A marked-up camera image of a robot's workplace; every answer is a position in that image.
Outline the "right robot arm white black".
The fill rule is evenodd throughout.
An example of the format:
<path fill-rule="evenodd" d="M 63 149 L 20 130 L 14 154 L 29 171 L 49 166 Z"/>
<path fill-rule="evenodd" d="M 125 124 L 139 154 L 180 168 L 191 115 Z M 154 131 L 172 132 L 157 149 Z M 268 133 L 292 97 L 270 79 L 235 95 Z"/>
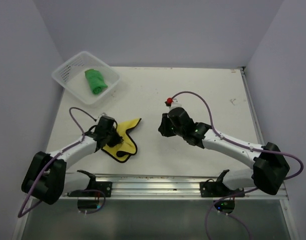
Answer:
<path fill-rule="evenodd" d="M 225 136 L 217 135 L 212 126 L 194 122 L 182 107 L 163 113 L 158 130 L 162 136 L 182 137 L 191 146 L 222 153 L 247 166 L 243 170 L 223 170 L 216 181 L 205 182 L 202 187 L 213 196 L 243 193 L 245 187 L 275 195 L 290 169 L 275 144 L 269 142 L 265 146 L 249 144 L 243 147 L 244 141 L 235 138 L 226 141 Z"/>

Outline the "green microfiber towel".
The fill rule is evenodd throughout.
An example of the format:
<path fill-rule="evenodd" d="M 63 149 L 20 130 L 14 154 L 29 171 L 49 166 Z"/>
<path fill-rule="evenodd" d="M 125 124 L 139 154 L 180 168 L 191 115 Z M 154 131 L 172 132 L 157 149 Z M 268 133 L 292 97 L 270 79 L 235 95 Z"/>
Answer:
<path fill-rule="evenodd" d="M 99 95 L 105 90 L 108 85 L 104 81 L 103 75 L 95 69 L 88 69 L 85 71 L 85 78 L 89 84 L 90 90 L 94 95 Z"/>

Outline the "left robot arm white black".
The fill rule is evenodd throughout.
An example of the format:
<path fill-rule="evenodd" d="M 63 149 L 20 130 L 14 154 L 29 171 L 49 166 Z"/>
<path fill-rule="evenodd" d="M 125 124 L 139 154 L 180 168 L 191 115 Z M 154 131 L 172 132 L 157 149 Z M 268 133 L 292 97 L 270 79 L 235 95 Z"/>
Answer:
<path fill-rule="evenodd" d="M 49 205 L 71 192 L 92 196 L 97 189 L 95 175 L 85 170 L 67 174 L 67 170 L 104 146 L 120 143 L 122 137 L 117 133 L 116 123 L 114 118 L 102 116 L 97 125 L 70 146 L 51 153 L 36 153 L 24 177 L 22 191 Z"/>

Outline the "yellow microfiber towel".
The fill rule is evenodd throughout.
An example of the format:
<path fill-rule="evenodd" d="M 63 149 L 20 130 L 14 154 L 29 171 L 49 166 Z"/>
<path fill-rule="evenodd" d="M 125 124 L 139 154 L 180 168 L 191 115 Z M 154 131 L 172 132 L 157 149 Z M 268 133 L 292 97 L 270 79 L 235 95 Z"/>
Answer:
<path fill-rule="evenodd" d="M 140 123 L 141 118 L 124 121 L 117 124 L 115 135 L 111 141 L 102 148 L 108 156 L 112 157 L 119 163 L 125 163 L 130 157 L 138 152 L 135 141 L 131 138 L 130 133 Z"/>

